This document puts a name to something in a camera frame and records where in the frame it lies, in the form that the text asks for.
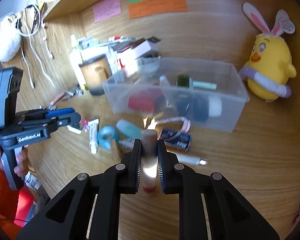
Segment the blue tape roll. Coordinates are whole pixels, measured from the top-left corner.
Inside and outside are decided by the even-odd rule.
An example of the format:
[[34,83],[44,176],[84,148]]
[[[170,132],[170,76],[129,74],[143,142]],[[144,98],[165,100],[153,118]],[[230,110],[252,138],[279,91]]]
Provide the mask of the blue tape roll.
[[119,142],[119,134],[116,129],[112,126],[104,126],[101,128],[97,134],[98,144],[107,150],[111,150],[110,140],[115,140]]

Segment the person's hand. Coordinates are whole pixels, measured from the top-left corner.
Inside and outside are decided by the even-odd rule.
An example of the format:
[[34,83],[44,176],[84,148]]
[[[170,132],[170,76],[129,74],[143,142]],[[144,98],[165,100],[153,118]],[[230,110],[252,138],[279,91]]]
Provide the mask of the person's hand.
[[[17,167],[14,168],[14,172],[19,177],[24,177],[29,171],[29,159],[28,159],[28,145],[26,145],[21,152],[17,155],[17,162],[20,163]],[[2,149],[0,148],[0,169],[3,171],[3,165],[1,161]]]

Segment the white cable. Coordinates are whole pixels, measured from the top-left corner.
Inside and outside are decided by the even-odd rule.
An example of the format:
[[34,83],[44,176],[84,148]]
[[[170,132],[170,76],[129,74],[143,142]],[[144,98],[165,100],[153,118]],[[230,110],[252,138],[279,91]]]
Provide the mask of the white cable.
[[30,31],[28,31],[28,34],[22,33],[22,32],[19,30],[19,28],[17,28],[19,34],[20,34],[21,36],[23,36],[23,37],[31,37],[31,36],[35,35],[35,34],[38,32],[39,28],[40,28],[41,13],[40,13],[39,8],[38,8],[35,4],[33,4],[33,6],[34,6],[34,8],[37,10],[37,12],[38,12],[38,14],[39,14],[39,24],[38,24],[37,29],[36,29],[33,33],[30,33]]
[[[28,24],[27,24],[27,22],[26,22],[26,20],[25,20],[25,14],[26,14],[26,10],[23,9],[23,16],[22,16],[22,18],[23,18],[23,22],[24,22],[24,24],[25,24],[25,26],[26,26],[27,33],[29,34],[29,33],[30,33],[30,30],[29,30]],[[32,52],[34,53],[35,57],[37,58],[37,60],[38,60],[39,63],[40,63],[40,66],[41,66],[41,70],[42,70],[43,75],[49,80],[49,82],[51,83],[51,85],[55,88],[55,87],[56,87],[55,84],[53,83],[52,79],[45,73],[45,71],[44,71],[44,69],[43,69],[42,61],[40,60],[39,56],[37,55],[37,53],[35,52],[35,50],[34,50],[34,48],[33,48],[33,46],[32,46],[32,43],[31,43],[31,35],[29,35],[28,37],[29,37],[29,41],[30,41],[30,47],[31,47]]]
[[32,82],[32,78],[31,78],[31,74],[30,74],[30,69],[29,69],[29,64],[28,64],[28,62],[27,62],[27,60],[26,60],[25,54],[23,53],[23,48],[21,48],[21,54],[22,54],[22,59],[24,60],[24,62],[25,62],[26,65],[27,65],[27,68],[28,68],[30,85],[31,85],[32,89],[34,89],[34,84],[33,84],[33,82]]
[[45,26],[46,26],[46,24],[43,22],[43,15],[42,15],[42,16],[41,16],[41,27],[42,27],[43,32],[44,32],[43,41],[45,41],[45,45],[46,45],[46,50],[47,50],[48,57],[51,58],[51,59],[53,59],[53,54],[52,54],[52,52],[49,50],[49,47],[48,47],[47,33],[46,33],[46,30],[45,30]]

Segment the bottle cap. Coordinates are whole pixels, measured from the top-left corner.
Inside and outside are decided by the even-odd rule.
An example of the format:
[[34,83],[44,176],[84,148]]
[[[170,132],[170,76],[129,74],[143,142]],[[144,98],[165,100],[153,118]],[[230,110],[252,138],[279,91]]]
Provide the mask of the bottle cap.
[[91,149],[91,154],[96,154],[97,153],[97,143],[91,142],[90,149]]
[[166,76],[160,76],[159,81],[168,80]]

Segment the red object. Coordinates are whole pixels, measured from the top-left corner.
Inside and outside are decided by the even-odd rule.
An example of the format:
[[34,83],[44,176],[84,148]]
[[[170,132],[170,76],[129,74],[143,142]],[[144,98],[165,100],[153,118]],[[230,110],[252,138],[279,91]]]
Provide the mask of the red object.
[[162,97],[164,98],[159,88],[145,89],[129,97],[128,107],[133,110],[151,113],[156,109],[156,101]]
[[119,39],[121,39],[121,38],[124,38],[123,36],[112,36],[112,37],[110,37],[108,40],[109,41],[115,41],[115,40],[119,40]]
[[18,207],[19,190],[9,188],[6,175],[0,170],[0,227],[10,239],[15,239],[21,227],[13,223]]
[[121,62],[120,58],[119,58],[119,63],[120,63],[121,69],[123,69],[126,66],[126,65],[122,65],[122,62]]
[[146,193],[153,193],[153,192],[155,192],[155,186],[151,187],[151,188],[143,186],[143,191]]
[[24,221],[27,221],[31,207],[33,206],[34,196],[30,193],[28,187],[25,185],[19,194],[19,202],[17,208],[16,219],[14,223],[20,227],[25,225]]

